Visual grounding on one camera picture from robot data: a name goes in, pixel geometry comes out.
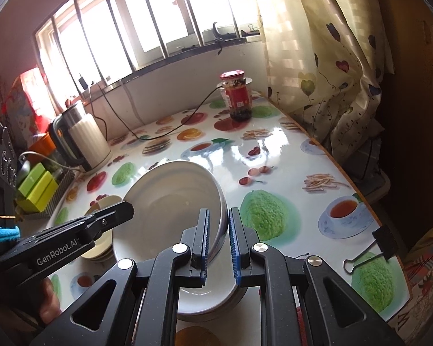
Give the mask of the person's left hand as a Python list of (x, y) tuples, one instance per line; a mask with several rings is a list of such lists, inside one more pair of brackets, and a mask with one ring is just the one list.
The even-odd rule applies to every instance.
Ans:
[(51, 323), (61, 315), (60, 301), (49, 278), (42, 281), (44, 301), (40, 307), (40, 318), (45, 324)]

